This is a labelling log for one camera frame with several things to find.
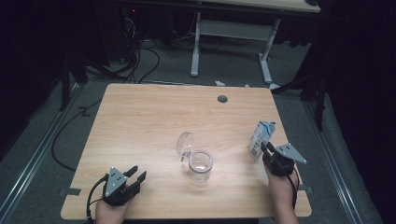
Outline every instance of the dark background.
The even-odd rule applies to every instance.
[[[396,6],[387,0],[319,4],[321,15],[347,20],[321,26],[316,21],[282,20],[275,42],[312,43],[296,79],[311,74],[327,78],[326,91],[349,151],[384,223],[392,223],[392,204],[396,203],[396,147],[392,141],[396,136]],[[121,19],[109,17],[106,10],[71,1],[2,1],[0,158],[50,95],[61,76],[66,52],[76,51],[103,65],[128,59],[121,41]],[[170,9],[139,8],[138,13],[140,31],[169,46],[176,35],[173,31],[188,32],[193,18],[192,12]],[[317,89],[318,83],[310,80],[298,88]]]

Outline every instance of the white table leg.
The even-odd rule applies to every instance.
[[[197,22],[195,28],[195,46],[194,46],[194,53],[192,54],[192,62],[191,62],[192,77],[198,77],[200,34],[201,34],[201,12],[197,12]]]
[[[274,22],[274,26],[272,27],[271,32],[269,34],[267,44],[266,44],[264,50],[262,51],[262,53],[259,54],[260,64],[262,65],[262,75],[264,76],[264,81],[267,84],[272,83],[270,70],[268,69],[268,64],[267,64],[267,57],[268,57],[268,53],[270,52],[271,46],[274,42],[279,23],[280,23],[280,19],[277,19]]]

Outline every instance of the electronic equipment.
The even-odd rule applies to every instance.
[[[123,206],[131,200],[136,194],[140,192],[140,184],[146,179],[146,171],[140,175],[137,180],[130,186],[126,186],[126,181],[134,173],[137,172],[137,166],[134,166],[128,172],[121,173],[116,168],[111,167],[109,174],[105,174],[91,189],[87,201],[87,220],[88,223],[93,223],[91,216],[91,197],[93,191],[102,182],[106,182],[103,186],[102,200],[111,206]]]
[[[274,147],[270,142],[262,142],[262,160],[273,175],[291,175],[295,161],[306,164],[307,161],[292,144]]]

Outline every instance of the clear glass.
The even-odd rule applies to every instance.
[[[189,157],[192,151],[192,146],[194,145],[194,134],[193,133],[183,133],[177,140],[176,151],[177,154],[181,156],[181,161],[185,157]]]
[[[189,166],[190,178],[197,182],[203,182],[210,176],[213,158],[206,151],[194,151],[190,156]]]

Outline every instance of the table top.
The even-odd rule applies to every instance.
[[[228,98],[220,103],[218,96]],[[135,165],[134,181],[147,171],[128,210],[128,219],[271,217],[274,210],[261,159],[248,153],[260,120],[274,121],[271,142],[288,143],[272,93],[265,88],[110,84],[105,92],[62,209],[65,219],[85,219],[93,185],[114,166],[126,172]],[[193,150],[214,158],[210,177],[195,183],[180,161],[177,139],[194,134]],[[101,198],[103,185],[92,196]],[[296,214],[311,207],[299,191]]]
[[[201,0],[201,2],[240,5],[244,7],[266,7],[301,12],[320,12],[320,7],[312,7],[305,0]]]

